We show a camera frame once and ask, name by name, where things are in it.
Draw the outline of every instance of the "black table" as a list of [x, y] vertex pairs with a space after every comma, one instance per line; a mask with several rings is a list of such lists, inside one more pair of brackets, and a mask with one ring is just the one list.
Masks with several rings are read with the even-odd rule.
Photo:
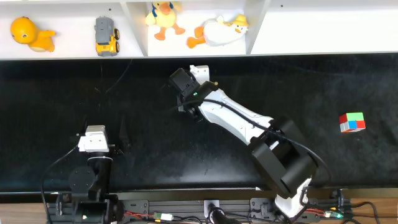
[[[132, 149], [115, 156], [113, 192], [137, 189], [264, 187], [246, 145], [176, 105], [167, 78], [209, 65], [228, 96], [257, 113], [291, 117], [330, 166], [332, 187], [398, 185], [398, 55], [0, 62], [0, 192], [38, 192], [44, 169], [76, 144], [85, 114], [117, 134], [125, 115]], [[341, 134], [339, 116], [363, 112], [366, 130]], [[54, 167], [46, 190], [68, 190], [86, 157]], [[320, 184], [326, 172], [313, 181]]]

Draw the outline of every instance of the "duck beak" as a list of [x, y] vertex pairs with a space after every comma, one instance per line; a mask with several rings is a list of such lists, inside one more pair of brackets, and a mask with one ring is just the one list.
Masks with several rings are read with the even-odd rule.
[[166, 16], [170, 14], [170, 3], [165, 2], [163, 4], [160, 5], [160, 11], [165, 14]]

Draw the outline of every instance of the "yellow and gray toy truck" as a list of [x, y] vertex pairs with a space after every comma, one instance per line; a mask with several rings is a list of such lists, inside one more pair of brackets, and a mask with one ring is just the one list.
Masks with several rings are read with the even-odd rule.
[[119, 30], [114, 27], [114, 22], [108, 17], [99, 17], [95, 20], [95, 42], [98, 56], [115, 56], [120, 50], [117, 40], [120, 38]]

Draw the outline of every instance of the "wooden floor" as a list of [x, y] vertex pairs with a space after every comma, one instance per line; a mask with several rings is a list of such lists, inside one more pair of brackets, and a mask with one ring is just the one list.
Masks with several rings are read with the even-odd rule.
[[[372, 198], [372, 199], [352, 199], [352, 203], [370, 201], [375, 204], [379, 216], [397, 216], [398, 198]], [[355, 214], [373, 215], [373, 209], [370, 205], [364, 205], [361, 208], [353, 209]], [[374, 218], [356, 217], [362, 224], [376, 223]], [[0, 204], [0, 224], [26, 223], [36, 224], [45, 223], [45, 213], [41, 203], [23, 203], [23, 204]], [[324, 224], [342, 223], [341, 221], [322, 221]], [[380, 223], [398, 223], [397, 218], [380, 218]]]

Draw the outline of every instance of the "rubik's cube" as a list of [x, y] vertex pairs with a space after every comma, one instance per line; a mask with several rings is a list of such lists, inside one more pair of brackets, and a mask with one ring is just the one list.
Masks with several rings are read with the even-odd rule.
[[365, 120], [362, 113], [346, 113], [340, 116], [340, 130], [342, 133], [364, 130]]

